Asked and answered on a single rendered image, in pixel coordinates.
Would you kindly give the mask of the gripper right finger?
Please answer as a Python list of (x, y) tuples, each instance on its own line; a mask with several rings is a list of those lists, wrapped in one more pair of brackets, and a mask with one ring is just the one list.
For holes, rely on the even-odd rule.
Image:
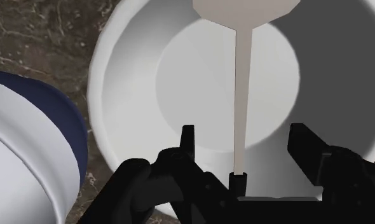
[(287, 151), (311, 184), (323, 188), (326, 220), (375, 224), (375, 163), (327, 144), (303, 123), (290, 125)]

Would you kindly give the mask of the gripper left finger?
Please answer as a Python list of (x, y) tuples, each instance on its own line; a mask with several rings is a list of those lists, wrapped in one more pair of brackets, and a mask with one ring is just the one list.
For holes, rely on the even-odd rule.
[(155, 206), (169, 203), (181, 224), (228, 224), (237, 199), (194, 161), (194, 126), (184, 125), (178, 147), (153, 164), (125, 160), (77, 224), (145, 224)]

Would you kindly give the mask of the large white bowl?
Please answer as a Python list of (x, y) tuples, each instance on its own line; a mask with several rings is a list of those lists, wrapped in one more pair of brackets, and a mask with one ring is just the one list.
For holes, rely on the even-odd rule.
[[(233, 170), (235, 32), (192, 0), (121, 0), (90, 63), (88, 110), (116, 170), (154, 162), (195, 127), (196, 163), (228, 183)], [(375, 161), (375, 0), (300, 0), (252, 32), (247, 195), (320, 197), (287, 153), (301, 122), (326, 143)]]

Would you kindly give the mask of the white bowl with blue rim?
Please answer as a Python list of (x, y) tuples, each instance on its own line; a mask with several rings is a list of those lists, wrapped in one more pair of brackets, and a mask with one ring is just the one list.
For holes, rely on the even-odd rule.
[(0, 224), (65, 224), (87, 163), (87, 129), (72, 101), (0, 71)]

